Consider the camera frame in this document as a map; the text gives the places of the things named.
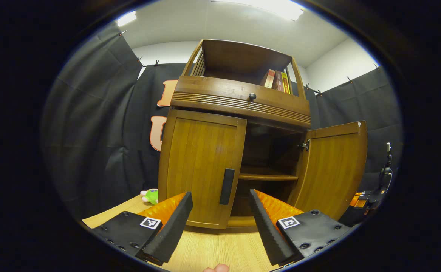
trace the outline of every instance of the ceiling light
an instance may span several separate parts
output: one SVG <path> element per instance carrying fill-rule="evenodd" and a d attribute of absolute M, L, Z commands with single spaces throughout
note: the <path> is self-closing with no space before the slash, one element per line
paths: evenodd
<path fill-rule="evenodd" d="M 120 17 L 117 22 L 118 22 L 118 26 L 124 26 L 125 24 L 133 21 L 134 19 L 136 19 L 136 15 L 135 15 L 136 11 L 132 11 L 130 13 L 127 13 L 125 15 L 123 15 L 122 17 Z"/>
<path fill-rule="evenodd" d="M 289 0 L 211 0 L 212 2 L 231 2 L 257 7 L 273 12 L 286 19 L 298 20 L 303 14 L 302 6 Z"/>

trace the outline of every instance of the cabinet door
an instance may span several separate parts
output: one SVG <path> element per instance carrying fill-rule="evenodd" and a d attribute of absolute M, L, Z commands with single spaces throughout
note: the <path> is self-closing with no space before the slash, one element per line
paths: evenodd
<path fill-rule="evenodd" d="M 318 209 L 338 220 L 362 180 L 367 160 L 365 121 L 308 131 L 309 150 L 303 149 L 298 183 L 289 202 L 304 212 Z"/>
<path fill-rule="evenodd" d="M 239 179 L 246 124 L 246 119 L 235 117 L 169 111 L 160 153 L 158 198 L 163 201 L 191 191 L 193 209 L 188 225 L 226 228 Z"/>

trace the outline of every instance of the orange foam letter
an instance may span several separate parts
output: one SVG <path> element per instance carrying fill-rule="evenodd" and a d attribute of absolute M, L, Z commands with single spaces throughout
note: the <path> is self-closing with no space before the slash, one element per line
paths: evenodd
<path fill-rule="evenodd" d="M 165 87 L 163 88 L 163 94 L 161 99 L 156 102 L 156 105 L 159 107 L 166 107 L 170 105 L 172 101 L 173 91 L 175 91 L 175 87 L 177 86 L 178 80 L 167 80 L 164 81 L 163 84 Z"/>
<path fill-rule="evenodd" d="M 161 150 L 161 132 L 163 125 L 167 122 L 164 116 L 155 115 L 150 119 L 152 121 L 152 128 L 150 130 L 150 144 L 156 151 Z"/>

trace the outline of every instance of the black door handle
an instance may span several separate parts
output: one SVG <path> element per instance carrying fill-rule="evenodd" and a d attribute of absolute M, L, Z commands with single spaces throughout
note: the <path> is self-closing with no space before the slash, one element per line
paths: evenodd
<path fill-rule="evenodd" d="M 222 192 L 220 193 L 221 205 L 228 205 L 231 199 L 232 183 L 234 182 L 234 169 L 225 169 L 224 181 L 222 182 Z"/>

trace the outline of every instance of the white ceiling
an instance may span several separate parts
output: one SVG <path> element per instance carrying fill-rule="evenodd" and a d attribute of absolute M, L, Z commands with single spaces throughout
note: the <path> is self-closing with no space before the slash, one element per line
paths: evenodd
<path fill-rule="evenodd" d="M 136 10 L 123 35 L 131 48 L 156 43 L 229 40 L 259 45 L 293 56 L 308 67 L 348 36 L 303 9 L 297 21 L 259 8 L 210 0 L 159 0 Z"/>

